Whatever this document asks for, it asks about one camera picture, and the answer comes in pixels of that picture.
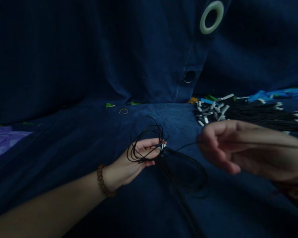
black cord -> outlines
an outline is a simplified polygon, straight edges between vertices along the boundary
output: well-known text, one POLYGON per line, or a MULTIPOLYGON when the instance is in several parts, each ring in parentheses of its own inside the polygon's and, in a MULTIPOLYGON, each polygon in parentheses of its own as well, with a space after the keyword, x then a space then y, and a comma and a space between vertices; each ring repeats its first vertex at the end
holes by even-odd
MULTIPOLYGON (((158 165, 158 167, 160 168, 160 170, 162 171, 162 173, 164 174, 166 179, 169 181, 171 186, 175 189, 175 192, 176 192, 176 194, 177 194, 177 196, 178 196, 178 198, 181 202, 182 209, 186 213, 186 215, 188 217, 188 221, 191 222, 192 226, 194 227, 195 237, 205 238, 205 235, 204 235, 204 233, 203 233, 203 231, 200 227, 200 224, 196 220, 196 217, 194 216, 194 213, 192 212, 192 210, 191 210, 190 206, 188 205, 186 199, 184 198, 183 194, 181 193, 181 190, 185 190, 191 196, 194 196, 193 193, 199 192, 205 187, 205 185, 207 183, 207 178, 208 178, 207 173, 206 173, 204 167, 199 162, 197 162, 195 159, 191 158, 190 156, 179 152, 179 150, 181 150, 181 149, 183 149, 187 146, 190 146, 190 145, 193 145, 193 144, 202 144, 204 142, 203 141, 194 141, 192 143, 186 144, 186 145, 178 148, 177 150, 172 150, 168 147, 164 148, 163 145, 166 144, 167 138, 164 139, 163 127, 158 125, 158 123, 152 117, 147 117, 147 118, 150 118, 151 120, 153 120, 155 122, 155 124, 148 126, 145 130, 143 130, 143 132, 140 135, 136 136, 135 138, 132 138, 133 129, 134 129, 135 125, 140 120, 142 120, 142 118, 134 123, 134 125, 131 128, 131 132, 130 132, 130 141, 132 143, 131 152, 129 154, 129 148, 128 148, 127 149, 127 158, 128 158, 129 161, 138 162, 138 163, 142 163, 142 162, 146 162, 146 161, 153 161, 153 160, 156 162, 156 164, 158 165), (159 138, 159 145, 158 146, 160 147, 160 153, 154 159, 148 159, 146 157, 151 152, 153 152, 156 148, 152 149, 145 156, 142 156, 137 151, 137 143, 140 140, 142 140, 149 133, 153 133, 153 134, 156 135, 157 138, 159 138), (173 173, 172 169, 170 168, 170 166, 167 163, 166 158, 169 157, 169 156, 174 156, 174 157, 180 158, 180 159, 194 165, 199 170, 199 172, 202 176, 202 179, 199 182, 199 184, 197 186, 193 186, 190 183, 185 183, 184 181, 181 181, 175 175, 175 173, 173 173)), ((298 146, 291 146, 291 145, 277 144, 277 143, 240 142, 240 141, 225 141, 225 143, 266 145, 266 146, 277 146, 277 147, 298 149, 298 146)))

grommet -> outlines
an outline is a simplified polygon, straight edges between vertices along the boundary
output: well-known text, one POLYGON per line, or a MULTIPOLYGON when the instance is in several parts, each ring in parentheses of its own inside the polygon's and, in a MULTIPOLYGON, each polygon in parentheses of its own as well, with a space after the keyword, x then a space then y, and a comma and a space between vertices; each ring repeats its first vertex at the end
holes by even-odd
POLYGON ((127 113, 128 113, 128 110, 125 109, 125 108, 124 108, 124 109, 121 109, 121 110, 119 111, 119 115, 125 115, 125 114, 127 114, 127 113))
POLYGON ((200 21, 200 31, 202 32, 202 34, 204 35, 208 35, 211 34, 213 31, 215 31, 215 29, 219 26, 219 24, 221 23, 222 19, 223 19, 223 15, 224 15, 224 5, 221 1, 214 1, 212 3, 210 3, 204 13, 202 14, 201 17, 201 21, 200 21), (205 20, 206 17, 208 16, 208 14, 210 13, 210 11, 216 11, 216 20, 214 22, 214 24, 211 27, 206 27, 205 25, 205 20))
POLYGON ((194 79, 195 79, 195 71, 191 70, 185 74, 184 82, 191 83, 194 79))

navy blue cloth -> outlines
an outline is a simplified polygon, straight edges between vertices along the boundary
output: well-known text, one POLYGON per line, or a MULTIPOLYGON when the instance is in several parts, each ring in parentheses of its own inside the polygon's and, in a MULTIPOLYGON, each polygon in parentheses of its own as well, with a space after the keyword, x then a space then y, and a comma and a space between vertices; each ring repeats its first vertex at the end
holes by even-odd
MULTIPOLYGON (((298 85, 298 0, 222 0, 222 23, 204 35, 199 24, 210 3, 0 1, 0 124, 34 132, 0 157, 0 214, 113 162, 143 116, 164 127, 170 148, 193 142, 200 127, 192 105, 179 104, 193 93, 247 96, 298 85), (131 101, 147 104, 123 106, 131 101), (129 113, 119 115, 124 107, 129 113)), ((298 100, 285 102, 298 110, 298 100)), ((142 121, 137 131, 147 126, 142 121)), ((229 176, 196 146, 182 152, 210 178, 205 199, 186 196, 208 237, 298 237, 298 210, 281 195, 271 197, 269 182, 229 176)), ((150 167, 68 236, 76 234, 192 232, 165 178, 150 167)))
MULTIPOLYGON (((283 100, 297 110, 297 100, 283 100)), ((163 126, 168 147, 194 142, 201 132, 191 104, 143 104, 99 108, 92 104, 65 107, 35 125, 15 125, 33 130, 0 158, 0 214, 66 182, 94 171, 100 163, 115 161, 130 145, 134 122, 151 116, 163 126), (126 115, 119 115, 122 108, 126 115)), ((148 125, 141 120, 134 136, 148 125)), ((186 199, 207 237, 298 237, 298 210, 266 180, 242 173, 231 176, 209 164, 196 145, 181 152, 205 166, 207 188, 186 199)), ((189 165, 169 157, 183 179, 197 179, 189 165)), ((191 237, 174 191, 157 167, 145 169, 114 199, 105 200, 71 230, 76 236, 191 237)))
POLYGON ((178 103, 298 85, 298 0, 222 2, 204 35, 212 1, 0 1, 0 123, 83 98, 178 103))

pile of cords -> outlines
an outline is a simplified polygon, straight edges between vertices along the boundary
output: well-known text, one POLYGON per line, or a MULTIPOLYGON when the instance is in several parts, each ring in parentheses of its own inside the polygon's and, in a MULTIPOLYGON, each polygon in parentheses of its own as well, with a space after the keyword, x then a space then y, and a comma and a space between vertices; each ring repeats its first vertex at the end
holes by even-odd
POLYGON ((282 103, 263 104, 261 101, 230 103, 226 117, 253 123, 277 131, 298 132, 298 111, 287 112, 281 108, 282 103))
POLYGON ((153 160, 155 161, 156 165, 162 171, 163 175, 166 177, 166 179, 168 180, 170 185, 174 188, 175 193, 177 194, 177 196, 181 202, 181 207, 182 207, 184 213, 186 214, 189 222, 192 224, 192 226, 194 228, 195 237, 205 238, 205 235, 200 227, 200 224, 198 223, 196 217, 194 216, 194 213, 192 212, 191 208, 189 207, 189 205, 181 191, 185 190, 187 193, 191 194, 192 196, 193 196, 193 193, 201 191, 206 185, 207 173, 206 173, 204 167, 199 162, 197 162, 195 159, 193 159, 190 156, 185 155, 181 152, 174 151, 170 148, 165 147, 167 138, 164 139, 162 126, 158 125, 158 123, 152 117, 148 117, 148 118, 152 119, 154 124, 148 126, 140 135, 136 136, 135 138, 132 138, 132 131, 133 131, 134 126, 136 125, 137 122, 131 128, 130 141, 132 143, 132 146, 130 148, 131 151, 129 151, 129 149, 127 150, 128 160, 132 161, 132 162, 137 162, 137 163, 142 163, 145 161, 153 161, 153 160), (136 149, 137 142, 144 139, 144 137, 148 134, 154 134, 155 137, 159 138, 159 141, 160 141, 160 143, 158 145, 160 147, 160 154, 154 159, 148 159, 148 158, 146 158, 146 156, 148 156, 155 149, 150 151, 145 156, 142 156, 140 153, 138 153, 138 151, 136 149), (172 171, 172 169, 168 165, 166 156, 165 157, 163 156, 164 152, 167 152, 169 154, 169 156, 175 156, 177 158, 180 158, 180 159, 196 166, 196 168, 199 170, 199 173, 201 174, 201 177, 202 177, 201 180, 199 181, 198 185, 193 186, 191 184, 187 184, 187 183, 179 180, 179 178, 176 176, 176 174, 172 171))

wooden bead bracelet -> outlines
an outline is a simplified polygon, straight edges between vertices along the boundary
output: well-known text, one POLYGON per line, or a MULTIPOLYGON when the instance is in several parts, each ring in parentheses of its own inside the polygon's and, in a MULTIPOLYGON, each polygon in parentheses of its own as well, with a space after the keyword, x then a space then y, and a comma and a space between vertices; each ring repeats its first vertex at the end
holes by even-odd
POLYGON ((104 180, 103 180, 103 168, 105 167, 104 164, 100 164, 98 166, 97 170, 97 180, 98 180, 98 185, 100 187, 100 190, 106 195, 106 197, 113 198, 116 195, 115 192, 110 192, 108 188, 106 187, 104 180))

